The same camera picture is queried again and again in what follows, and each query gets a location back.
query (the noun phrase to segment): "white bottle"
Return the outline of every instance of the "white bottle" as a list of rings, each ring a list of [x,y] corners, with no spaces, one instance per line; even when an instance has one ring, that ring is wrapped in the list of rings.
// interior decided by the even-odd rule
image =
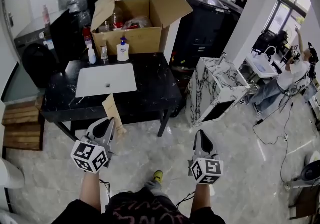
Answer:
[[[89,50],[88,50],[89,62],[91,64],[94,64],[97,61],[97,57],[95,56],[96,55],[95,50],[92,48],[92,44],[89,44],[88,48],[89,48]]]
[[[129,44],[125,43],[126,38],[121,38],[121,43],[117,45],[118,61],[129,60]]]

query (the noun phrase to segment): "black table leg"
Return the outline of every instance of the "black table leg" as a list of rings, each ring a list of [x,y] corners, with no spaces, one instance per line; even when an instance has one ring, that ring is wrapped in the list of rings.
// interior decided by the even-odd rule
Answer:
[[[68,135],[71,139],[73,139],[74,141],[79,140],[78,137],[75,135],[75,133],[71,132],[68,127],[66,127],[64,125],[63,122],[55,122],[55,124],[66,134]]]
[[[169,118],[170,118],[170,116],[171,116],[173,111],[174,111],[174,109],[170,108],[169,110],[164,112],[163,118],[160,118],[161,126],[160,126],[160,129],[159,129],[159,132],[158,132],[158,137],[161,137],[162,134],[164,134],[165,128],[166,128],[167,123],[168,123],[168,120],[169,120]]]

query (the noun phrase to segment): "white marble cabinet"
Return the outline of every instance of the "white marble cabinet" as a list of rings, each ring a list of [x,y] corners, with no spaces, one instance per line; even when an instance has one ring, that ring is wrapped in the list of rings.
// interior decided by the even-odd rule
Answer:
[[[239,70],[225,59],[200,58],[190,80],[186,117],[192,126],[219,120],[247,93],[250,86]]]

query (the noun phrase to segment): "hand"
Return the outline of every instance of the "hand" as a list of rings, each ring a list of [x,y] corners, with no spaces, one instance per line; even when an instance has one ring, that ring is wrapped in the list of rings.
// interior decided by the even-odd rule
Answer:
[[[300,35],[300,30],[299,30],[299,28],[297,26],[295,26],[295,31],[297,32],[297,34]]]

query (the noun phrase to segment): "wooden pallet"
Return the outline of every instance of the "wooden pallet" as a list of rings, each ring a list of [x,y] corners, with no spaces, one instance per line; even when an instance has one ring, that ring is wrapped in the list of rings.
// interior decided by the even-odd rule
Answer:
[[[42,150],[44,118],[40,115],[42,99],[8,105],[2,124],[3,146],[13,149]]]
[[[43,133],[41,124],[7,126],[4,131],[3,146],[13,149],[42,150]]]

